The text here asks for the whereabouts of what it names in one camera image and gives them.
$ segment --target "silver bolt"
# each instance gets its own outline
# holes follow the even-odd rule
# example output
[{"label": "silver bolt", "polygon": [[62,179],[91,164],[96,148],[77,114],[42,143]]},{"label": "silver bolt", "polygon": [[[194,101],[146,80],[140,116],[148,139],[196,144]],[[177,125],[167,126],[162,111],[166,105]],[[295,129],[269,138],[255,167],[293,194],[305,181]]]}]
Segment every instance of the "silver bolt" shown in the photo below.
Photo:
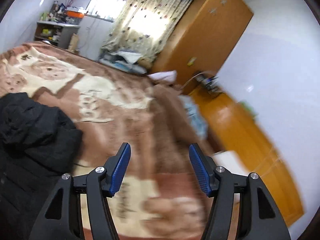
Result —
[{"label": "silver bolt", "polygon": [[69,173],[65,173],[61,176],[62,179],[66,180],[70,178],[70,174]]},{"label": "silver bolt", "polygon": [[251,176],[251,178],[253,178],[253,179],[259,178],[259,175],[258,175],[257,173],[251,173],[250,176]]},{"label": "silver bolt", "polygon": [[96,168],[96,173],[103,173],[103,172],[104,172],[104,167]]},{"label": "silver bolt", "polygon": [[226,169],[225,169],[224,167],[222,167],[222,166],[218,166],[218,167],[216,168],[216,171],[217,171],[217,172],[221,172],[221,173],[222,173],[222,172],[225,172],[225,170],[226,170]]}]

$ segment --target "blanket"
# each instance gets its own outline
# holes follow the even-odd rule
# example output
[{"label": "blanket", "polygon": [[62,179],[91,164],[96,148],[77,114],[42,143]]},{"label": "blanket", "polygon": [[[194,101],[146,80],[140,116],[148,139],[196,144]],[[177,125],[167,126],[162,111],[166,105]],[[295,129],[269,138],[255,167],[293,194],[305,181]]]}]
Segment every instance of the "blanket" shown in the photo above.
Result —
[{"label": "blanket", "polygon": [[[83,131],[74,176],[89,173],[123,142],[132,157],[120,191],[108,199],[120,239],[200,239],[211,201],[200,191],[188,158],[198,143],[178,92],[41,42],[0,55],[0,96],[26,92],[58,106]],[[92,239],[81,196],[86,240]]]}]

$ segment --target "light blue fabric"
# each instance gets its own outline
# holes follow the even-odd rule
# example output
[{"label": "light blue fabric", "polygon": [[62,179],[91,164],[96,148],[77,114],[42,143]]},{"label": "light blue fabric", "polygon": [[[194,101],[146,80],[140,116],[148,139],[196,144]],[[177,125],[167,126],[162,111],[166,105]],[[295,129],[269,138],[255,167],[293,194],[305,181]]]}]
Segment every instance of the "light blue fabric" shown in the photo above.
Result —
[{"label": "light blue fabric", "polygon": [[180,100],[187,112],[189,121],[196,134],[201,140],[205,140],[208,136],[208,124],[201,116],[198,106],[194,103],[191,97],[180,95]]}]

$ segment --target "black puffer jacket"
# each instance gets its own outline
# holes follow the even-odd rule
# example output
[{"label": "black puffer jacket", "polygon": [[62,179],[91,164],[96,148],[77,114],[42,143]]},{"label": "black puffer jacket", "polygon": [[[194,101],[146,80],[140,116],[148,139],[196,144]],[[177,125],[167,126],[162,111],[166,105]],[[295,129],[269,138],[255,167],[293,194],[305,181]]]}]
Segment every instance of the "black puffer jacket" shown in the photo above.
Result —
[{"label": "black puffer jacket", "polygon": [[0,99],[0,239],[28,239],[58,178],[71,171],[82,132],[26,93]]}]

